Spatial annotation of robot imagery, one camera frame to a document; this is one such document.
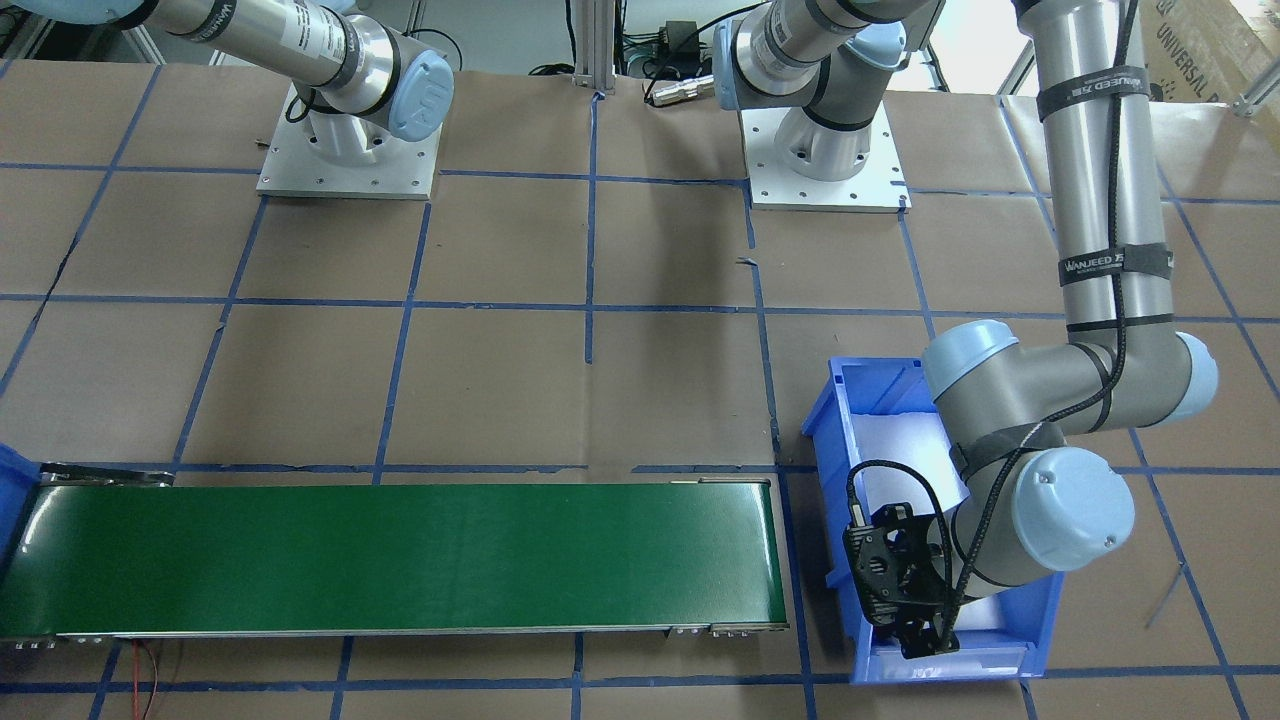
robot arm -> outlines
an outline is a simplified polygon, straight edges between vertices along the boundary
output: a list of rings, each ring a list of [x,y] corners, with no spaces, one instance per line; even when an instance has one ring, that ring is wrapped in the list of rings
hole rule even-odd
[[[310,105],[361,118],[416,142],[444,120],[453,73],[434,50],[366,15],[342,15],[340,0],[18,0],[50,19],[150,23],[192,42],[293,78]]]
[[[1172,323],[1172,255],[1132,4],[1014,0],[1046,88],[1039,109],[1069,342],[1024,347],[1005,324],[982,320],[925,350],[969,497],[948,521],[895,506],[868,509],[867,521],[856,509],[845,537],[864,614],[909,657],[955,650],[961,603],[1083,568],[1128,538],[1134,503],[1124,479],[1065,436],[1172,421],[1216,392],[1208,350]],[[852,177],[867,154],[860,133],[901,55],[895,23],[920,5],[776,0],[727,20],[716,38],[721,105],[794,108],[778,154],[814,179]]]

green conveyor belt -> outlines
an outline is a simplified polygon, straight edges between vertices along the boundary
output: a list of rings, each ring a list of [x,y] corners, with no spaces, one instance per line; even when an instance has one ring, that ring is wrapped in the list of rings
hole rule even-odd
[[[786,624],[764,483],[36,492],[4,638]]]

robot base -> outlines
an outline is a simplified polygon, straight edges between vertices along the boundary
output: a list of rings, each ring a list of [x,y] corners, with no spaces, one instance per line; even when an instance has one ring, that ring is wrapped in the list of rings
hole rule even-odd
[[[421,142],[404,142],[380,131],[371,164],[339,164],[312,146],[308,123],[284,119],[292,91],[271,136],[257,179],[261,195],[278,197],[353,197],[430,200],[440,131]]]
[[[897,146],[881,106],[872,120],[867,165],[840,182],[806,178],[788,168],[773,147],[773,136],[788,108],[742,110],[742,145],[751,179],[751,205],[762,210],[836,210],[896,213],[911,206]]]

cardboard box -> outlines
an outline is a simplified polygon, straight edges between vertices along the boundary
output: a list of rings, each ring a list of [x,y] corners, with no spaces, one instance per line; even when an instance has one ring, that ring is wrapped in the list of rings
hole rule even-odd
[[[1155,100],[1233,102],[1280,55],[1280,0],[1140,0]],[[1253,118],[1280,152],[1280,99]]]

blue bin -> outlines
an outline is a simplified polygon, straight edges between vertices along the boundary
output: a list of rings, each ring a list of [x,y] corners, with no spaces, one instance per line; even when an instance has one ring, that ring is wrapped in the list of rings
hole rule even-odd
[[[951,468],[950,442],[941,429],[918,359],[832,357],[829,365],[831,379],[803,432],[813,438],[827,505],[827,541],[835,568],[827,575],[827,585],[838,596],[845,634],[856,646],[850,683],[1043,676],[1062,593],[1061,573],[966,605],[956,623],[957,652],[906,660],[896,641],[874,637],[863,616],[841,542],[850,523],[846,496],[850,468],[874,457],[911,465],[929,479],[943,506],[954,506],[965,491]],[[901,477],[893,484],[879,475],[876,487],[868,487],[872,473],[860,473],[856,483],[859,502],[868,512],[902,500],[919,512],[931,511],[923,491],[910,478]]]
[[[40,482],[40,465],[0,443],[0,568],[27,511],[31,488]]]

